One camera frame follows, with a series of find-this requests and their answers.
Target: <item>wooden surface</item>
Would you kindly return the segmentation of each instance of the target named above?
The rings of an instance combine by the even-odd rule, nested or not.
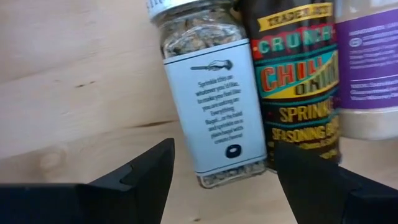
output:
[[[163,223],[295,223],[277,176],[199,188],[143,0],[0,1],[0,182],[89,182],[176,139]],[[397,141],[341,141],[398,188]]]

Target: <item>bottle cap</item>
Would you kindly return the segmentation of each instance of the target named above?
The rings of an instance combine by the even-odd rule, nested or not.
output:
[[[153,20],[159,14],[177,6],[182,6],[201,0],[147,0],[147,8],[150,20]]]

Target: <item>black circle logo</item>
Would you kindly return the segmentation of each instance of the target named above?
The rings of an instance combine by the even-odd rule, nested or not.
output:
[[[242,146],[231,145],[226,148],[225,156],[232,159],[240,156],[242,154]]]

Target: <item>seasoning bottle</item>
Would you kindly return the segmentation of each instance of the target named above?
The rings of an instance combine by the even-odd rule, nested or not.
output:
[[[200,185],[261,174],[266,147],[249,41],[229,0],[148,0]]]
[[[342,135],[398,137],[398,1],[337,0],[336,21]]]
[[[269,154],[283,141],[339,163],[333,0],[240,0]]]

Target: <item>purple label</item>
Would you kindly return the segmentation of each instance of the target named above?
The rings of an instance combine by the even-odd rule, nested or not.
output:
[[[341,107],[398,106],[398,9],[337,24]]]

